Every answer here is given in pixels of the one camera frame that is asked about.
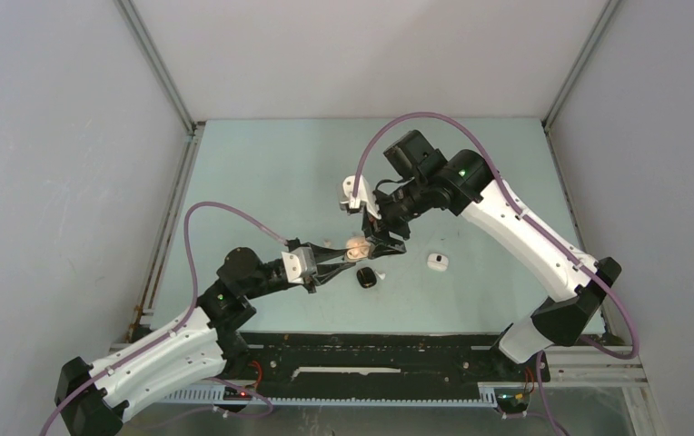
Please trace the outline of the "beige earbud charging case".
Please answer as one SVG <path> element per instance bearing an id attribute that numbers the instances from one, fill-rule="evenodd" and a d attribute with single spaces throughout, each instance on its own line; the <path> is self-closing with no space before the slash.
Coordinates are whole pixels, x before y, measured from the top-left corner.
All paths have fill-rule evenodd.
<path id="1" fill-rule="evenodd" d="M 373 244 L 364 236 L 353 236 L 346 241 L 345 250 L 344 260 L 357 263 L 371 257 Z"/>

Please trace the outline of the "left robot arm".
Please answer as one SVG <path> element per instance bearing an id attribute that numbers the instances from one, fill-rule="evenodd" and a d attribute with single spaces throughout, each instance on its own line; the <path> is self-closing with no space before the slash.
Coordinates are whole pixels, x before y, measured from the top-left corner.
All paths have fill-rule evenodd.
<path id="1" fill-rule="evenodd" d="M 256 313 L 250 301 L 296 286 L 314 293 L 358 261 L 355 249 L 292 244 L 267 263 L 250 248 L 231 250 L 216 281 L 171 322 L 93 362 L 76 357 L 65 363 L 55 402 L 68 432 L 115 435 L 174 391 L 220 374 L 245 374 L 248 345 L 239 330 Z"/>

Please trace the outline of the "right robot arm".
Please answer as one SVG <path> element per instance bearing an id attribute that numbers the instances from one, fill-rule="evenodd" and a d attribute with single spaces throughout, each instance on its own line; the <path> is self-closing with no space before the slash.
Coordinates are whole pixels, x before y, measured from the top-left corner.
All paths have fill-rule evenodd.
<path id="1" fill-rule="evenodd" d="M 400 187 L 384 193 L 354 174 L 343 180 L 340 200 L 343 210 L 362 213 L 373 258 L 404 253 L 410 222 L 441 209 L 482 229 L 547 293 L 537 309 L 507 327 L 493 345 L 490 366 L 496 376 L 512 380 L 538 352 L 578 341 L 621 273 L 614 259 L 597 260 L 548 228 L 520 203 L 483 154 L 461 150 L 448 159 L 417 130 L 383 154 L 400 176 Z"/>

